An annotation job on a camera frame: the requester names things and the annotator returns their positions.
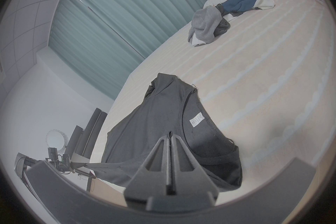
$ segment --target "bed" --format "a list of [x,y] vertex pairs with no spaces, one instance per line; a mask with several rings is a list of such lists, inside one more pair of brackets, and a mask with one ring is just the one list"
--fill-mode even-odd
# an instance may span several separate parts
[[316,166],[336,127],[334,21],[319,0],[274,1],[238,16],[208,45],[187,42],[189,23],[155,50],[129,75],[90,162],[101,161],[107,132],[141,104],[160,72],[194,84],[214,123],[239,146],[242,185],[217,204],[257,188],[294,157]]

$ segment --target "curtain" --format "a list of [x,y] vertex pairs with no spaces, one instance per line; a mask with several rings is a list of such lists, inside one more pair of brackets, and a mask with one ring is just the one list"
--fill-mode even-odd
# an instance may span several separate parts
[[190,22],[205,1],[60,0],[49,46],[115,99],[128,75]]

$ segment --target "white clothing tag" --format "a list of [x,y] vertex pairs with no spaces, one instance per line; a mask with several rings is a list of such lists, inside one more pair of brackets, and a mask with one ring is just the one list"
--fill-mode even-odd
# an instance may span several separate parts
[[190,121],[191,125],[193,127],[197,126],[202,120],[204,120],[204,117],[202,115],[202,112],[199,112],[196,117],[192,118]]

